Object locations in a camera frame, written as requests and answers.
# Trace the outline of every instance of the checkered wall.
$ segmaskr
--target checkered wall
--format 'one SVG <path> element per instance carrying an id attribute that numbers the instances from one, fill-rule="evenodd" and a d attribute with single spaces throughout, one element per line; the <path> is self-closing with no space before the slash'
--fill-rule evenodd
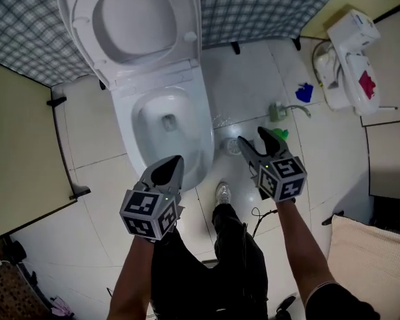
<path id="1" fill-rule="evenodd" d="M 201 0 L 203 46 L 296 38 L 328 0 Z M 53 86 L 91 73 L 56 0 L 0 0 L 0 64 Z"/>

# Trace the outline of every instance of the sneaker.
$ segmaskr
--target sneaker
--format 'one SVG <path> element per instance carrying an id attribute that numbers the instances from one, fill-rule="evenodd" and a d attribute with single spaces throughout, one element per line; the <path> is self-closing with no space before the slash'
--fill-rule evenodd
<path id="1" fill-rule="evenodd" d="M 219 183 L 215 193 L 216 206 L 231 203 L 231 191 L 227 183 Z"/>

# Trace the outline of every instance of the white toilet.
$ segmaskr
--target white toilet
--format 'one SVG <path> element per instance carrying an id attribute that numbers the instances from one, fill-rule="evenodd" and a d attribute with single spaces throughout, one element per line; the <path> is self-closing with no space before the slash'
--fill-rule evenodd
<path id="1" fill-rule="evenodd" d="M 358 115 L 375 113 L 381 98 L 363 51 L 380 38 L 375 24 L 365 14 L 351 10 L 327 33 L 331 43 L 322 42 L 313 58 L 327 104 L 332 110 L 354 107 Z"/>
<path id="2" fill-rule="evenodd" d="M 212 166 L 214 139 L 200 67 L 200 0 L 58 0 L 77 48 L 111 91 L 138 175 L 182 155 L 182 190 Z"/>

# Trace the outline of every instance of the beige towel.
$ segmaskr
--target beige towel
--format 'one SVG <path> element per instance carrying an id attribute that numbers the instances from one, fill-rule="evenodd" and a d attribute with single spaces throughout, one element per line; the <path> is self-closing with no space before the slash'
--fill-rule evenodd
<path id="1" fill-rule="evenodd" d="M 329 268 L 382 320 L 400 320 L 400 235 L 334 216 Z"/>

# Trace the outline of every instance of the black sleeve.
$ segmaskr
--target black sleeve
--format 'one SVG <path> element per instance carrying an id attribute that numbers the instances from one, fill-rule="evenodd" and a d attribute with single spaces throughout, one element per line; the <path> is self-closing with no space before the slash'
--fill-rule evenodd
<path id="1" fill-rule="evenodd" d="M 317 288 L 305 306 L 307 320 L 378 320 L 381 316 L 366 302 L 361 302 L 344 287 L 328 283 Z"/>

